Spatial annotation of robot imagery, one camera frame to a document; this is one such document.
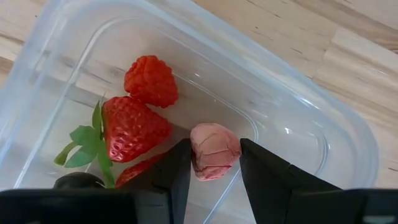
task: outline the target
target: green leaf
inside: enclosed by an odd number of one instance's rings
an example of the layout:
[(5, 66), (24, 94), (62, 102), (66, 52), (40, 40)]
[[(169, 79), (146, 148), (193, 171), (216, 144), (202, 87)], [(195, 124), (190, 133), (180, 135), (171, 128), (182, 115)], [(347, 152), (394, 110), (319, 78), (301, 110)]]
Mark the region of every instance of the green leaf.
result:
[(94, 112), (93, 112), (93, 127), (97, 131), (97, 133), (100, 133), (101, 127), (102, 127), (102, 116), (101, 116), (101, 107), (100, 107), (100, 102), (98, 102), (95, 105)]
[(104, 141), (98, 141), (98, 163), (105, 177), (106, 187), (114, 188), (114, 177), (111, 172), (112, 161), (106, 153), (106, 146)]
[(100, 104), (100, 105), (103, 105), (103, 104), (104, 104), (105, 95), (106, 95), (106, 91), (104, 92), (104, 95), (102, 95), (102, 98), (101, 98), (101, 100), (99, 101), (99, 104)]
[(93, 161), (97, 156), (98, 150), (95, 148), (95, 144), (88, 144), (82, 146), (74, 155), (69, 158), (65, 164), (66, 168), (81, 167), (87, 165)]
[(89, 141), (93, 136), (96, 136), (96, 132), (91, 126), (79, 126), (76, 130), (69, 134), (72, 141), (74, 141), (79, 146), (89, 144)]
[(71, 142), (69, 143), (67, 146), (65, 146), (62, 151), (60, 152), (60, 154), (58, 154), (56, 156), (56, 158), (54, 159), (54, 163), (56, 165), (60, 165), (63, 166), (65, 165), (65, 162), (67, 161), (68, 158), (68, 154), (69, 152), (74, 149), (77, 146), (77, 144), (75, 142)]

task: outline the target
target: wooden table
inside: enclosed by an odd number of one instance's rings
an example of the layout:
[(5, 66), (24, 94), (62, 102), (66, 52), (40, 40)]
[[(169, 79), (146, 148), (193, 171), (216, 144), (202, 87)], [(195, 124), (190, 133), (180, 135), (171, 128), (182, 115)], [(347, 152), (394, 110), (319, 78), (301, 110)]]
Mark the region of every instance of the wooden table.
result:
[[(46, 0), (0, 3), (4, 83)], [(369, 123), (381, 155), (377, 187), (398, 187), (398, 2), (395, 0), (196, 0)]]

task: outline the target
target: strawberry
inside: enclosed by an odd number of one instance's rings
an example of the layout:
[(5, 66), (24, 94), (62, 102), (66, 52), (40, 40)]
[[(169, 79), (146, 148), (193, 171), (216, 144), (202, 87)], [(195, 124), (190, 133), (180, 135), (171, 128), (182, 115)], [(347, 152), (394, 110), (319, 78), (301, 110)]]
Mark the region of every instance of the strawberry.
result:
[(129, 162), (162, 143), (172, 132), (169, 122), (129, 97), (114, 97), (103, 105), (104, 137), (109, 158)]
[(159, 159), (163, 158), (163, 154), (156, 155), (148, 160), (142, 161), (132, 167), (125, 169), (122, 174), (120, 174), (118, 180), (116, 181), (116, 188), (120, 188), (129, 180), (135, 178), (138, 174), (142, 173), (144, 170), (148, 169), (150, 166), (155, 164)]
[(166, 108), (178, 100), (172, 69), (154, 55), (141, 56), (124, 77), (124, 89), (141, 103)]

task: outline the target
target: clear plastic container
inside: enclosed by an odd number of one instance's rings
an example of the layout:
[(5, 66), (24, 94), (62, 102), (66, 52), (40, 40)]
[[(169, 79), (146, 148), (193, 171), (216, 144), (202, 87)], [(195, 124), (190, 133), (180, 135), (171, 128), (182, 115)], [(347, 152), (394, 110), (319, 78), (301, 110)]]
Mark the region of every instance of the clear plastic container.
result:
[[(168, 149), (198, 123), (216, 122), (339, 187), (374, 183), (377, 145), (366, 123), (194, 3), (53, 0), (1, 92), (0, 189), (48, 188), (76, 170), (101, 177), (95, 163), (65, 169), (52, 161), (69, 143), (68, 133), (90, 124), (104, 93), (126, 95), (124, 73), (141, 55), (165, 60), (180, 93), (176, 105), (154, 108), (174, 132), (150, 154)], [(186, 223), (209, 222), (229, 189), (245, 195), (233, 184), (239, 175), (237, 164), (220, 180), (193, 177)]]

